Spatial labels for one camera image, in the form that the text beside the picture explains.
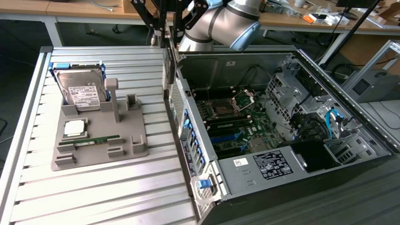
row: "electronic equipment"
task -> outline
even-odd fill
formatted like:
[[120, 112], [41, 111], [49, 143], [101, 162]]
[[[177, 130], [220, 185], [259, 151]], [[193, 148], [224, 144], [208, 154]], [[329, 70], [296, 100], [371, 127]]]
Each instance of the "electronic equipment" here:
[[336, 3], [337, 7], [344, 7], [340, 15], [349, 20], [357, 20], [357, 16], [351, 13], [351, 8], [369, 8], [373, 5], [375, 0], [339, 0]]
[[216, 47], [175, 57], [167, 108], [199, 224], [343, 184], [399, 151], [295, 47]]

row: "table leg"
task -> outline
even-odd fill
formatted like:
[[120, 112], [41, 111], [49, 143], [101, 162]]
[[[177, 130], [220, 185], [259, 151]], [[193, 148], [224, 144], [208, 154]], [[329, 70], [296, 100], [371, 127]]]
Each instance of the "table leg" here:
[[268, 30], [264, 30], [264, 33], [263, 33], [263, 37], [265, 38], [268, 36]]
[[329, 56], [332, 55], [332, 53], [333, 53], [335, 49], [337, 48], [337, 46], [340, 45], [340, 43], [343, 42], [343, 40], [344, 40], [348, 33], [349, 32], [347, 31], [341, 34], [339, 34], [339, 36], [337, 36], [336, 40], [333, 41], [329, 49], [327, 50], [327, 53], [325, 53], [324, 57], [321, 58], [321, 60], [319, 62], [319, 65], [327, 62]]
[[45, 28], [48, 29], [52, 45], [55, 47], [61, 47], [64, 44], [63, 44], [63, 39], [61, 39], [61, 35], [60, 35], [56, 17], [47, 16], [43, 18], [41, 21], [44, 22]]

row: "hard drive label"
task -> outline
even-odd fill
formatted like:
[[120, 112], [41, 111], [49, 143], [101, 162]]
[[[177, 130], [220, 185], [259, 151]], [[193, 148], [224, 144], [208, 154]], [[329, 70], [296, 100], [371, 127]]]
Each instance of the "hard drive label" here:
[[76, 107], [100, 105], [96, 86], [68, 87], [68, 90]]
[[269, 180], [293, 173], [281, 152], [272, 151], [253, 156], [264, 179]]

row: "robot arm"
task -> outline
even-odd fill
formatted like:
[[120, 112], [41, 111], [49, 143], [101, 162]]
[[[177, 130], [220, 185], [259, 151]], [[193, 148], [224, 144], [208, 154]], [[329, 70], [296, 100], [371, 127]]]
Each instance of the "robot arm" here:
[[260, 0], [233, 0], [227, 7], [209, 0], [209, 9], [180, 42], [179, 51], [212, 51], [213, 40], [233, 50], [244, 50], [259, 30]]

